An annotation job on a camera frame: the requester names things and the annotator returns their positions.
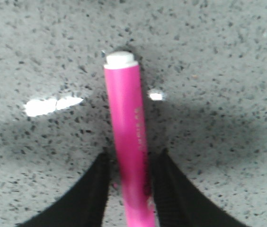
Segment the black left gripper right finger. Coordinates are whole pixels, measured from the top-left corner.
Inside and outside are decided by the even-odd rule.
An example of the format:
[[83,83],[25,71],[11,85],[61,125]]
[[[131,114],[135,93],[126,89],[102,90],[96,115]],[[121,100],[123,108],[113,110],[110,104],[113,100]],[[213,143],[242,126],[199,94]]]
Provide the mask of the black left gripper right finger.
[[154,202],[161,227],[243,227],[181,172],[164,149],[151,161]]

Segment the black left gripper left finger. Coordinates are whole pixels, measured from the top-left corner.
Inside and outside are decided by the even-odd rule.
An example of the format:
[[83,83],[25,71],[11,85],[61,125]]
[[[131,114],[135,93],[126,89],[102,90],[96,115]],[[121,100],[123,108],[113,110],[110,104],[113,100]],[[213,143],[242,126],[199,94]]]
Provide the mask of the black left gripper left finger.
[[57,202],[20,227],[102,226],[110,181],[109,156],[100,153],[88,171]]

